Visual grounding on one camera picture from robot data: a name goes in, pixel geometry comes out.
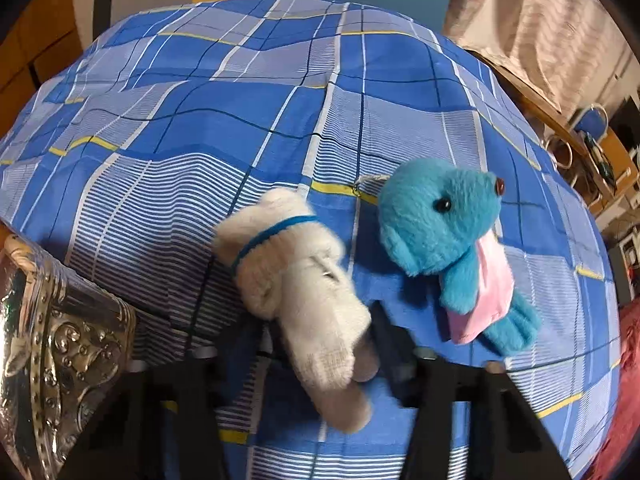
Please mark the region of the blue plush toy pink scarf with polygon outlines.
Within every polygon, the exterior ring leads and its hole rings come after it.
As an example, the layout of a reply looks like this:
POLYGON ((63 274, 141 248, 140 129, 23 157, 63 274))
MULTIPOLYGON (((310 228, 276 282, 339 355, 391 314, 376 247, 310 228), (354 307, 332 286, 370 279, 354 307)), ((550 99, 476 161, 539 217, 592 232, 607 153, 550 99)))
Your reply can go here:
POLYGON ((378 194, 382 246, 410 278, 434 276, 455 344, 486 338, 513 356, 537 339, 540 318, 516 289, 494 225, 506 185, 491 172, 434 158, 405 162, 378 194))

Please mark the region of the gold metallic tin box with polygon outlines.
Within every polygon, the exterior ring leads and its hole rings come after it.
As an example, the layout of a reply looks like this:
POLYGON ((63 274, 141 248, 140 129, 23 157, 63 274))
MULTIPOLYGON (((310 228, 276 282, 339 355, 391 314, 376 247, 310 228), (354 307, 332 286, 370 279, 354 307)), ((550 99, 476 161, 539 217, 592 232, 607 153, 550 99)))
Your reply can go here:
POLYGON ((1 443, 53 479, 131 356, 134 308, 1 229, 1 443))

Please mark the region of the blue plaid tablecloth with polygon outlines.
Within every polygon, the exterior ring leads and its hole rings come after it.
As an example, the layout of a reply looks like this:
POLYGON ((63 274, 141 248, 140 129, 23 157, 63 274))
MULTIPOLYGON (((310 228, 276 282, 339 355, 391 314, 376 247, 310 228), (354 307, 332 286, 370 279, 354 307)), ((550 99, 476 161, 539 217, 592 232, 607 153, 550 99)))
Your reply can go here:
POLYGON ((1 142, 1 215, 131 302, 149 365, 211 344, 240 313, 210 251, 218 222, 270 188, 302 192, 343 241, 363 301, 451 361, 437 285, 408 280, 378 238, 376 187, 434 157, 503 178, 496 231, 541 317, 506 360, 570 474, 612 424, 620 323, 606 250, 496 76, 411 18, 356 3, 227 0, 141 12, 45 82, 1 142))

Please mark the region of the wooden side table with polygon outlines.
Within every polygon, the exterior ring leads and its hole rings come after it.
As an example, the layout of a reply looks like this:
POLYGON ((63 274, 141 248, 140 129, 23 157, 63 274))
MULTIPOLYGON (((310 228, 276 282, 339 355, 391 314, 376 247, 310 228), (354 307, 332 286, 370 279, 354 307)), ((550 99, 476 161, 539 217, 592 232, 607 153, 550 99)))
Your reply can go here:
POLYGON ((506 68, 474 54, 486 63, 501 87, 530 122, 536 120, 550 131, 542 146, 555 159, 561 176, 585 200, 595 217, 602 217, 622 204, 630 190, 639 183, 639 169, 625 150, 614 130, 608 131, 593 148, 570 130, 573 119, 564 118, 554 107, 506 68))

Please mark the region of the blue folding chair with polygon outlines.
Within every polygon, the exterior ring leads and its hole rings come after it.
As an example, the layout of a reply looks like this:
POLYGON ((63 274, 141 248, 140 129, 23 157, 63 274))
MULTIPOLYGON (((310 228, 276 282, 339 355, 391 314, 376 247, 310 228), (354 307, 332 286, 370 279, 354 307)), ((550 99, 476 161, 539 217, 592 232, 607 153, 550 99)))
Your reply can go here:
POLYGON ((599 103, 578 110, 570 123, 572 130, 586 148, 593 148, 608 131, 608 113, 599 103))

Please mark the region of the beige curtain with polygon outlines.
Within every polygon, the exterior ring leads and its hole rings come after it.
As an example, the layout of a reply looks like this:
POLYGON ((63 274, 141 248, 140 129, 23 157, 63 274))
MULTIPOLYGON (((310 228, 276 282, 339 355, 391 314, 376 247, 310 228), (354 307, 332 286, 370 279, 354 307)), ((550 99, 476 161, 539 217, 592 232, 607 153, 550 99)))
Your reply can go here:
POLYGON ((628 61, 600 0, 450 0, 444 33, 508 70, 562 116, 599 101, 628 61))

